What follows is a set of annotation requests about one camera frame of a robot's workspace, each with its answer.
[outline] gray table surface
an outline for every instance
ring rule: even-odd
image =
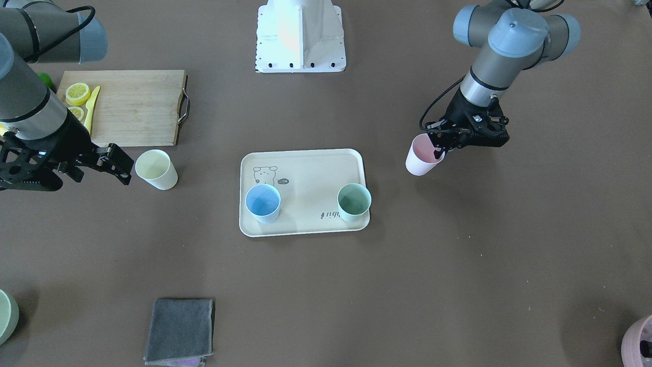
[[[22,311],[0,366],[141,366],[160,297],[215,299],[208,366],[620,365],[626,329],[652,313],[646,10],[567,1],[581,44],[510,88],[512,140],[415,177],[418,118],[478,52],[451,32],[467,3],[337,0],[348,67],[335,74],[256,74],[263,4],[98,0],[107,58],[34,65],[56,84],[65,70],[185,69],[192,113],[165,148],[170,191],[87,171],[55,193],[0,193],[0,288]],[[324,148],[362,154],[369,226],[244,236],[241,159]]]

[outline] bowl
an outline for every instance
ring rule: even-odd
[[[14,297],[0,289],[0,345],[4,343],[16,329],[18,324],[18,304]]]
[[[640,342],[641,340],[652,340],[650,321],[652,321],[652,316],[644,317],[629,327],[625,333],[620,347],[625,367],[643,367],[645,358],[641,356]]]

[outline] blue joint cap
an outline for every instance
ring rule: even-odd
[[[548,22],[532,10],[511,8],[491,28],[488,43],[499,55],[525,57],[534,54],[548,35]]]
[[[14,49],[7,38],[0,33],[0,79],[4,78],[14,66]]]
[[[77,13],[79,24],[87,17]],[[104,59],[108,44],[104,26],[97,18],[93,18],[91,23],[80,31],[80,64]]]
[[[473,11],[477,8],[478,5],[469,5],[464,7],[457,13],[455,17],[455,22],[452,25],[452,33],[455,36],[455,39],[462,44],[471,46],[469,42],[469,26],[471,25],[471,16]]]
[[[582,28],[580,27],[580,22],[578,22],[574,16],[568,14],[557,15],[564,18],[566,24],[569,27],[569,42],[566,45],[566,50],[564,50],[564,53],[560,56],[562,57],[565,54],[569,54],[571,51],[575,50],[577,45],[580,43],[580,38],[582,37]]]

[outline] lemon slice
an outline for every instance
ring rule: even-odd
[[[68,109],[72,112],[73,115],[75,115],[77,120],[81,121],[83,119],[84,111],[82,107],[72,106],[68,107]]]
[[[70,106],[81,106],[91,96],[91,88],[86,83],[75,83],[66,89],[66,103]]]

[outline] folded cloth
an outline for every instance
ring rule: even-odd
[[[196,367],[213,354],[213,300],[161,298],[152,307],[145,365]]]

